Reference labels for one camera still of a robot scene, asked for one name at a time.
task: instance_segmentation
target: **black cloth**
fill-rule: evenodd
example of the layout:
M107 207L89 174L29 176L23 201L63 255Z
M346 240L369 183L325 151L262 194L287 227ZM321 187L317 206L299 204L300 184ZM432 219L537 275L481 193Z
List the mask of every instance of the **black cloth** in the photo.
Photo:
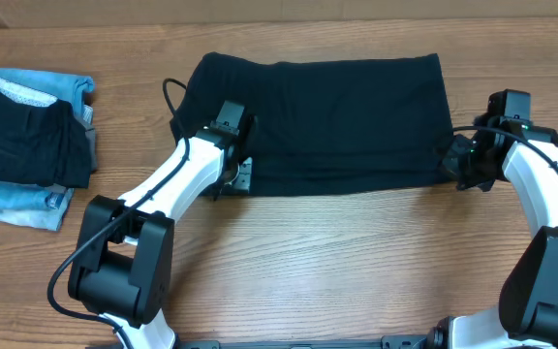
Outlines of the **black cloth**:
M86 188L90 159L70 103L31 107L0 93L0 180Z
M256 64L207 54L176 111L190 137L225 100L257 116L251 195L349 194L448 179L434 146L450 111L438 56ZM174 120L171 129L180 134Z

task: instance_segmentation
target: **dark fabric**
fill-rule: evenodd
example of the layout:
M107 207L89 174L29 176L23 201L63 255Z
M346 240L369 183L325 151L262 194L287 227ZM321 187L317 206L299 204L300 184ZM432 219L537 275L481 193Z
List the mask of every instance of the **dark fabric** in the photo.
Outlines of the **dark fabric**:
M438 56L256 64L207 54L177 110L187 136L225 100L257 116L251 194L349 194L447 181L434 146L451 134ZM171 129L178 140L174 121Z
M85 129L70 103L30 107L0 93L0 180L86 188L90 172Z

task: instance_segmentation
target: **stack of folded clothes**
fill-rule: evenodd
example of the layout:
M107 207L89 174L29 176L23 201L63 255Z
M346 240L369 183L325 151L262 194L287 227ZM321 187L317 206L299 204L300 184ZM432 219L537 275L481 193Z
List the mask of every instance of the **stack of folded clothes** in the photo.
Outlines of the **stack of folded clothes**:
M90 77L0 69L0 221L59 230L96 170Z

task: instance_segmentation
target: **light blue denim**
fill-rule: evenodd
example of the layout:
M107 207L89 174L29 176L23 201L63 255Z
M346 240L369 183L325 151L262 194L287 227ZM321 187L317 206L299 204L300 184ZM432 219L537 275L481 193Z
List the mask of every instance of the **light blue denim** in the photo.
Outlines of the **light blue denim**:
M70 102L76 118L83 116L83 93L94 91L94 80L91 77L72 74L0 68L0 78Z
M52 100L55 99L53 96L60 97L60 99L63 99L62 97L65 96L71 99L79 96L81 113L78 118L87 123L92 122L93 110L84 106L82 100L83 91L92 91L94 89L92 78L51 72L22 71L18 69L0 69L0 73L12 77L12 79L30 77L30 83L34 85L33 89L35 90L38 90L36 86L40 86L42 89L46 89L46 87L53 88L51 91L42 90L42 92L51 96L37 97L37 94L34 93L32 98L27 97L27 95L23 96L19 92L19 89L21 89L20 91L27 93L24 88L31 88L22 80L10 81L8 79L0 79L0 92L13 101L35 107L45 107L53 102ZM45 190L45 188L36 186L0 182L0 221L52 231L59 230L75 191L74 189L58 191L59 193L53 193Z

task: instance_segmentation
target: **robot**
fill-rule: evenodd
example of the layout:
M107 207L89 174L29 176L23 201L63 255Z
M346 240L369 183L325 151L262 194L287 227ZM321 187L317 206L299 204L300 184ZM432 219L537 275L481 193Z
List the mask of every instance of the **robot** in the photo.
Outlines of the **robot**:
M558 347L558 135L533 124L530 104L526 92L494 93L474 126L453 129L477 131L471 139L449 135L437 149L441 170L457 181L458 190L488 191L495 181L507 181L527 216L533 240L505 282L498 306L445 318L428 334L385 335L376 341L180 342L161 309L170 285L175 222L198 195L246 194L251 178L252 160L239 149L255 117L231 101L194 137L180 140L167 162L139 187L118 200L97 196L90 202L77 251L49 283L49 301L66 315L113 326L121 341L117 347L126 349ZM109 251L108 241L136 246L135 257ZM91 315L64 309L52 296L70 264L68 293Z

